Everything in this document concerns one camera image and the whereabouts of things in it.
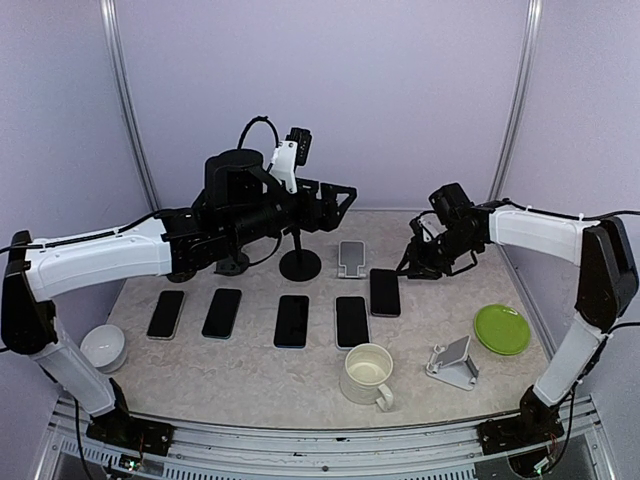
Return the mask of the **dark grey phone stand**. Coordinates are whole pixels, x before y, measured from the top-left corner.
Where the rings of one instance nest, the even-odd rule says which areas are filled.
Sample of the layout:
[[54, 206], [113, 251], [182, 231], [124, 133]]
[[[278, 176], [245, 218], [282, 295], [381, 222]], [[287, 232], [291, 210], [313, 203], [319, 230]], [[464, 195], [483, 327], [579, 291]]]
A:
[[236, 258], [229, 256], [216, 262], [214, 272], [222, 276], [238, 276], [244, 273], [250, 265], [249, 257], [240, 252]]

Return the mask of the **black phone landscape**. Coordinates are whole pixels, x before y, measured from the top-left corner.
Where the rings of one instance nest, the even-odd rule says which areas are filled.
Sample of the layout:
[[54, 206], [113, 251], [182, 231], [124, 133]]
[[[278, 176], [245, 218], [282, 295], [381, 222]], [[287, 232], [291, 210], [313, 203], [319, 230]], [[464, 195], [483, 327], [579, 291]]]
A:
[[212, 297], [201, 334], [205, 338], [229, 339], [241, 298], [239, 289], [218, 288]]

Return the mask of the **black phone white case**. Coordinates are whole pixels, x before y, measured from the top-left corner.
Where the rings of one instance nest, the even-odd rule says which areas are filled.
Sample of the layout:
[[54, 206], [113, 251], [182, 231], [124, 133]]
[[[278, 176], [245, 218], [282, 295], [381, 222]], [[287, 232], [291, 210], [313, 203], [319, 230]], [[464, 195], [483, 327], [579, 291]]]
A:
[[370, 342], [365, 299], [341, 296], [336, 299], [336, 344], [347, 350]]

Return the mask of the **purple phone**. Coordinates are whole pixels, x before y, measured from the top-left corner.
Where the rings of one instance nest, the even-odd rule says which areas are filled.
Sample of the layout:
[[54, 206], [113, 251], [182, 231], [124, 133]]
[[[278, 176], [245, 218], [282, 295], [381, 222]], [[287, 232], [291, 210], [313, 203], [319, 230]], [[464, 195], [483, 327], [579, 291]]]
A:
[[401, 302], [397, 273], [389, 269], [371, 269], [369, 279], [371, 314], [399, 317]]

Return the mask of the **grey round-base phone stand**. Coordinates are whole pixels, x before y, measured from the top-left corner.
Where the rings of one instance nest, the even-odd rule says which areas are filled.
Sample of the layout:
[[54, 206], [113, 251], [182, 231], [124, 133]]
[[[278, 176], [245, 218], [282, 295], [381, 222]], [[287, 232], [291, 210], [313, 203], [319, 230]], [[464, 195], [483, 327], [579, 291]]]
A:
[[191, 280], [197, 274], [197, 270], [194, 269], [181, 269], [179, 271], [173, 271], [166, 275], [166, 279], [172, 283], [184, 283]]

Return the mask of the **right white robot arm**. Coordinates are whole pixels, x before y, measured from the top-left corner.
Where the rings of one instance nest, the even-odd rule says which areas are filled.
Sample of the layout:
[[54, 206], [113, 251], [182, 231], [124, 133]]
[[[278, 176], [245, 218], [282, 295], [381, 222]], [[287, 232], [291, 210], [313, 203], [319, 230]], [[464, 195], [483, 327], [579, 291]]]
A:
[[476, 257], [489, 244], [501, 247], [514, 266], [529, 302], [553, 338], [546, 369], [521, 397], [518, 412], [487, 421], [479, 431], [486, 447], [530, 445], [562, 435], [562, 403], [598, 363], [639, 290], [639, 273], [620, 213], [567, 216], [518, 207], [511, 201], [484, 204], [435, 200], [443, 227], [428, 237], [420, 219], [397, 267], [410, 279], [453, 277], [459, 257]]

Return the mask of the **white bowl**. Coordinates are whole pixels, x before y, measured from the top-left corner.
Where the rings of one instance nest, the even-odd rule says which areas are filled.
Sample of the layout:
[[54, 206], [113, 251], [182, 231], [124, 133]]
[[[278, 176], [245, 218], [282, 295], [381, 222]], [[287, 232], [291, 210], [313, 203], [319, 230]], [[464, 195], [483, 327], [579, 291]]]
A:
[[104, 374], [118, 370], [127, 358], [124, 332], [115, 325], [105, 324], [91, 330], [83, 338], [80, 350]]

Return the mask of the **white ribbed mug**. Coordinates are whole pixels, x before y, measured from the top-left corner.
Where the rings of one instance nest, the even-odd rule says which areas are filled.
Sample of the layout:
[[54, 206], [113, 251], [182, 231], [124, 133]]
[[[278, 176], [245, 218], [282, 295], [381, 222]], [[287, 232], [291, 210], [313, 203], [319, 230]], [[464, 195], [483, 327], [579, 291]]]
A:
[[359, 405], [377, 405], [389, 412], [395, 396], [387, 385], [394, 370], [390, 353], [374, 343], [360, 344], [352, 348], [344, 360], [339, 379], [342, 394]]

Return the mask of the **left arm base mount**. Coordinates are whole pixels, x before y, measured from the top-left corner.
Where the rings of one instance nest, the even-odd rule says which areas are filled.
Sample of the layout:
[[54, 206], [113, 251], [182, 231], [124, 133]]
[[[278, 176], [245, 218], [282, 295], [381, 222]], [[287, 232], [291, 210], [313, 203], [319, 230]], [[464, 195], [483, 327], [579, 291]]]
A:
[[92, 421], [87, 437], [102, 443], [162, 457], [168, 455], [174, 427], [168, 423], [131, 417], [126, 421], [98, 423]]

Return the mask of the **green plate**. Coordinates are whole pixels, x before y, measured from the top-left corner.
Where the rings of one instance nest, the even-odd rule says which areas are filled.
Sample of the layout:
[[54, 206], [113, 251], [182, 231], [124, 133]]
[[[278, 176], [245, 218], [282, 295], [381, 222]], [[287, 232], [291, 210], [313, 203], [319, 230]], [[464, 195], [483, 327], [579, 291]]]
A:
[[531, 340], [527, 320], [514, 308], [501, 304], [486, 305], [475, 314], [474, 332], [481, 345], [503, 356], [523, 353]]

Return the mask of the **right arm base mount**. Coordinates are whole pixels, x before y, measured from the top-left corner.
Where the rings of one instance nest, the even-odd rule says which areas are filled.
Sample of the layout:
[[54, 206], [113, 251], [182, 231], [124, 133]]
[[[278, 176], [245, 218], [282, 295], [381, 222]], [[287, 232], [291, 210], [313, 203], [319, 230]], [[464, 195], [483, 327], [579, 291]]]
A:
[[543, 424], [527, 424], [520, 416], [490, 419], [477, 428], [484, 455], [516, 450], [562, 437], [564, 427], [559, 419]]

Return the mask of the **black phone white edge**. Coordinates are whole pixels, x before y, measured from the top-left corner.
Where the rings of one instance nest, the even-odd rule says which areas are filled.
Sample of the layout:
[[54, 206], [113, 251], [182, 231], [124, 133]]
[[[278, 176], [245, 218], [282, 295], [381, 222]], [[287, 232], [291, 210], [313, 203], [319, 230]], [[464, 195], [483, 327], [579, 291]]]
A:
[[154, 340], [172, 340], [185, 300], [181, 290], [164, 290], [160, 293], [146, 335]]

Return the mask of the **tall black clamp stand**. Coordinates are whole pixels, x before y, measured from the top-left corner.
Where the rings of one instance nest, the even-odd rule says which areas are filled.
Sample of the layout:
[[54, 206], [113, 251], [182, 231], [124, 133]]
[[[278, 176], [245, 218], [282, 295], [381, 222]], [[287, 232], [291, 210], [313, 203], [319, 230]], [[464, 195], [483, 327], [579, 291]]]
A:
[[279, 262], [281, 275], [293, 282], [306, 282], [316, 278], [322, 267], [320, 257], [315, 252], [302, 247], [301, 231], [298, 227], [291, 228], [290, 234], [294, 248]]

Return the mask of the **white folding phone stand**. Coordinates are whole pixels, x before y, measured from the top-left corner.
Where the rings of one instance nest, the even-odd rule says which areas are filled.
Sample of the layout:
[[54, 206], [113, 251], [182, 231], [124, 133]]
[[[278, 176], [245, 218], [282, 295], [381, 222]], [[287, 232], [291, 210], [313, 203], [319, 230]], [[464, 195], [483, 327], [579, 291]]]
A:
[[467, 335], [446, 345], [436, 344], [425, 365], [425, 374], [456, 388], [472, 391], [479, 370], [469, 354], [470, 341]]

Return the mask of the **black phone blue edge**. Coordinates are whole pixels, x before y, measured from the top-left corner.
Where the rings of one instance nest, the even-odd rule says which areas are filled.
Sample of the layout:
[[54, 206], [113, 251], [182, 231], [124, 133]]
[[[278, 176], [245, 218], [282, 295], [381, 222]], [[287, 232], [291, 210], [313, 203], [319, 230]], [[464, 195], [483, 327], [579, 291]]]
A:
[[277, 348], [304, 348], [306, 346], [308, 318], [308, 296], [281, 296], [277, 311], [274, 346]]

